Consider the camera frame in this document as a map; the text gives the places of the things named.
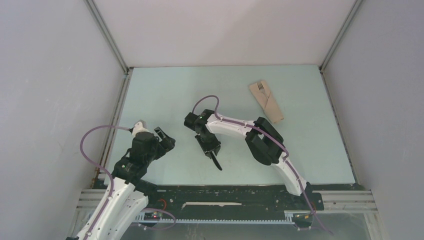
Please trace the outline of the black knife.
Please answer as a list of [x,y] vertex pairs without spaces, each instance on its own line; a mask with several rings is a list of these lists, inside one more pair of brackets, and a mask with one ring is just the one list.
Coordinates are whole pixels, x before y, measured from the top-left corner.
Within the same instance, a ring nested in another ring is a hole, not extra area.
[[216,158],[216,156],[215,156],[215,154],[212,152],[211,154],[210,154],[210,156],[211,156],[211,159],[212,159],[212,161],[213,161],[213,163],[214,163],[214,165],[220,170],[220,171],[222,171],[223,169],[222,169],[222,167],[221,167],[221,165],[219,164],[219,162],[218,162],[218,160],[217,160],[217,158]]

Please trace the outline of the beige cloth napkin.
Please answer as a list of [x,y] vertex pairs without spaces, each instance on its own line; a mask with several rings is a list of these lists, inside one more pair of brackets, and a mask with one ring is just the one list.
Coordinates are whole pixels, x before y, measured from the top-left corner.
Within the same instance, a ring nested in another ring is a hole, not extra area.
[[284,119],[282,110],[265,80],[252,83],[248,88],[271,123],[277,124]]

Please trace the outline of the silver fork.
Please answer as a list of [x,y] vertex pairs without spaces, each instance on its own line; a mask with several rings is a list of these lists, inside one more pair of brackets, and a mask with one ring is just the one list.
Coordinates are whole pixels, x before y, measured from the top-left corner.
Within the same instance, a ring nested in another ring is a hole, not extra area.
[[256,84],[257,84],[258,90],[264,96],[264,107],[266,107],[269,101],[269,96],[267,95],[267,92],[263,86],[262,81],[258,81]]

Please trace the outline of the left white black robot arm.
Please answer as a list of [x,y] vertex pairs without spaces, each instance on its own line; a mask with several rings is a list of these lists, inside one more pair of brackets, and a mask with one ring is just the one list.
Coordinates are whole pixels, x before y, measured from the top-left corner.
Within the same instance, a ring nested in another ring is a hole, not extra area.
[[109,185],[76,240],[119,240],[142,210],[158,202],[157,185],[142,178],[149,165],[170,152],[176,141],[160,127],[150,132],[140,121],[128,131],[133,137],[131,147],[112,172],[105,172]]

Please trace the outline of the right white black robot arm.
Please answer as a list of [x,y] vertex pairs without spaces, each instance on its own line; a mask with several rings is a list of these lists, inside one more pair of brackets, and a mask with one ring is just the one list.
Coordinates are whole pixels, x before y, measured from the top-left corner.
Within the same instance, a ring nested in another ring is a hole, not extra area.
[[206,109],[197,115],[187,114],[184,126],[196,133],[195,139],[203,153],[221,170],[216,156],[221,149],[217,135],[226,135],[246,142],[253,158],[260,164],[274,167],[283,179],[286,190],[291,194],[291,204],[304,209],[311,202],[313,188],[296,170],[289,159],[284,139],[272,124],[263,117],[246,121],[219,115]]

